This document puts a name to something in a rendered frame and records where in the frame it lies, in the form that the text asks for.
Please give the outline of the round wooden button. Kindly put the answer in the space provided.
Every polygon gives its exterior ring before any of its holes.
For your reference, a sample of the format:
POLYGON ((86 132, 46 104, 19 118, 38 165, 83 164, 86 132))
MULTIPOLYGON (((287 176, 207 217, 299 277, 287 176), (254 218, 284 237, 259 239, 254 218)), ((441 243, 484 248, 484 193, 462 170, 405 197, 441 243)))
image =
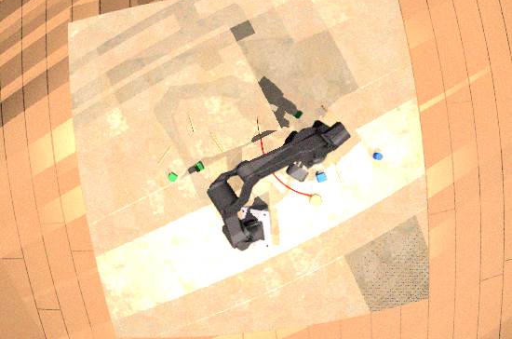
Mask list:
POLYGON ((317 206, 321 204, 321 197, 317 194, 313 194, 310 196, 309 202, 312 206, 317 206))

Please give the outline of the blue wooden block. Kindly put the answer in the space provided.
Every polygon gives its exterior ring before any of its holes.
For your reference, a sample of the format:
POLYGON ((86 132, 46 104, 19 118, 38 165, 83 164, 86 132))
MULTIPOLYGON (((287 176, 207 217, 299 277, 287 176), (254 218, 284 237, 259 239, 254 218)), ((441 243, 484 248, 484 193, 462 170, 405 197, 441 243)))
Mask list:
POLYGON ((323 182, 327 181, 324 172, 320 172, 320 173, 316 174, 316 177, 317 177, 318 183, 323 183, 323 182))

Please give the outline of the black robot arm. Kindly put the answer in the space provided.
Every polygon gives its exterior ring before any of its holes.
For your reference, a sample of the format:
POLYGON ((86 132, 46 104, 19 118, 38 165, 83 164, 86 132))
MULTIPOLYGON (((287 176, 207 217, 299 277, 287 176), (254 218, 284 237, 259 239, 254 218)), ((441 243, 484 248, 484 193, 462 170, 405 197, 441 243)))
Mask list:
POLYGON ((231 247, 245 251, 251 243, 265 240, 263 221, 248 220, 242 223, 237 215, 249 202, 255 184, 296 162, 301 162, 306 169, 310 169, 315 164, 324 162, 328 154, 335 152, 351 137, 341 121, 335 122, 325 132, 311 127, 300 132, 294 130, 283 146, 250 161, 244 160, 233 170, 218 175, 209 186, 207 195, 222 216, 222 233, 231 247), (239 197, 227 182, 237 175, 243 182, 239 197))

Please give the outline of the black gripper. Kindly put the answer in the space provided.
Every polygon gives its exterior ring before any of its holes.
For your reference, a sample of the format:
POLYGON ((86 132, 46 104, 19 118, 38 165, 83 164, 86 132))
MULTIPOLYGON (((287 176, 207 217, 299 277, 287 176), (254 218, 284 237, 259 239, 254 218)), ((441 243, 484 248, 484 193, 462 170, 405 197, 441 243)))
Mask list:
MULTIPOLYGON (((321 120, 316 120, 311 128, 320 128, 323 132, 328 130, 330 126, 328 126, 326 123, 322 122, 321 120)), ((308 175, 309 171, 306 169, 303 169, 303 164, 300 162, 297 162, 296 164, 290 165, 286 170, 287 175, 293 177, 295 180, 302 183, 306 176, 308 175), (300 165, 300 166, 299 166, 300 165)))

